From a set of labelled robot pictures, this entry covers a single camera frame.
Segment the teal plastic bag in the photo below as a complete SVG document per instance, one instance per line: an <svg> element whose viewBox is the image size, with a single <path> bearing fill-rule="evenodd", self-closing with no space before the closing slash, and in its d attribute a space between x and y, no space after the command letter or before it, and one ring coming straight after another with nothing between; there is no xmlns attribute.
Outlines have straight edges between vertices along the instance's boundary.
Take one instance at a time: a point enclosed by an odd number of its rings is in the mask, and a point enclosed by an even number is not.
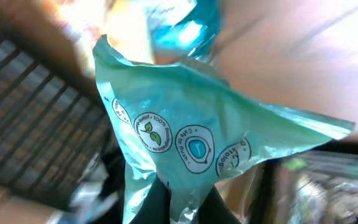
<svg viewBox="0 0 358 224"><path fill-rule="evenodd" d="M94 59L99 94L128 165L124 223L135 217L156 175L172 192L172 222L187 223L215 182L342 139L354 127L242 96L199 62L134 64L105 36Z"/></svg>

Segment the wooden floor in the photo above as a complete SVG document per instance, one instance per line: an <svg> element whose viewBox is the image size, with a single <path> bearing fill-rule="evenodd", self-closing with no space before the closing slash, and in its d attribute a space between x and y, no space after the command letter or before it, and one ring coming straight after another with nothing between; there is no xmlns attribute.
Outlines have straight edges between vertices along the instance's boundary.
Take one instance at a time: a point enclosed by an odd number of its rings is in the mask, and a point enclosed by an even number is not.
<svg viewBox="0 0 358 224"><path fill-rule="evenodd" d="M358 0L223 0L219 69L262 101L357 123Z"/></svg>

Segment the white circular label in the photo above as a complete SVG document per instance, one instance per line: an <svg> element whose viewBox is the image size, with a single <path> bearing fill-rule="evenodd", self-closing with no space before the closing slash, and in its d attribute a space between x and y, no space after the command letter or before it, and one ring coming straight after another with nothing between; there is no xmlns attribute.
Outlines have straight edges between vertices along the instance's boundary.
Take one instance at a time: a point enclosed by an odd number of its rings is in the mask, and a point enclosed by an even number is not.
<svg viewBox="0 0 358 224"><path fill-rule="evenodd" d="M211 131L200 125L189 125L179 130L176 147L187 169L195 174L205 172L215 155Z"/></svg>
<svg viewBox="0 0 358 224"><path fill-rule="evenodd" d="M141 114L135 119L134 129L143 145L152 152L165 152L172 145L171 129L158 114Z"/></svg>
<svg viewBox="0 0 358 224"><path fill-rule="evenodd" d="M131 124L131 119L129 118L127 111L120 103L118 103L117 99L112 101L112 109L121 121Z"/></svg>
<svg viewBox="0 0 358 224"><path fill-rule="evenodd" d="M239 166L242 163L248 162L251 157L251 147L246 138L242 138L241 142L233 144L225 148L216 161L216 174L220 177L224 168Z"/></svg>

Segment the black metal grate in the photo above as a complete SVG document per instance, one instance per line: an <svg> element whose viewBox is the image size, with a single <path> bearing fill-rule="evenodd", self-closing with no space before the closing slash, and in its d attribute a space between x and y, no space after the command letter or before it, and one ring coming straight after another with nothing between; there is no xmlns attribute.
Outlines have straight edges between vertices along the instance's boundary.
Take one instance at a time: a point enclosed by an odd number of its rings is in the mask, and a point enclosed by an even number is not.
<svg viewBox="0 0 358 224"><path fill-rule="evenodd" d="M0 184L64 208L106 128L99 104L0 36Z"/></svg>

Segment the leaf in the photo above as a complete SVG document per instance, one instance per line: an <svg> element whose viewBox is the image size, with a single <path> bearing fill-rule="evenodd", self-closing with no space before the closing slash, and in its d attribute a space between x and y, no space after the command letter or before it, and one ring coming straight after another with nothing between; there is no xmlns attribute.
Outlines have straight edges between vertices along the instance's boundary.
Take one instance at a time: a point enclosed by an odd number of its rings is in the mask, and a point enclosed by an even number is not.
<svg viewBox="0 0 358 224"><path fill-rule="evenodd" d="M151 124L150 122L147 123L147 124L144 126L144 128L145 128L146 131L148 131L148 132L153 131L153 126L152 126L152 124Z"/></svg>
<svg viewBox="0 0 358 224"><path fill-rule="evenodd" d="M153 131L152 133L150 133L150 138L155 141L158 146L161 145L161 137L158 135L158 133Z"/></svg>

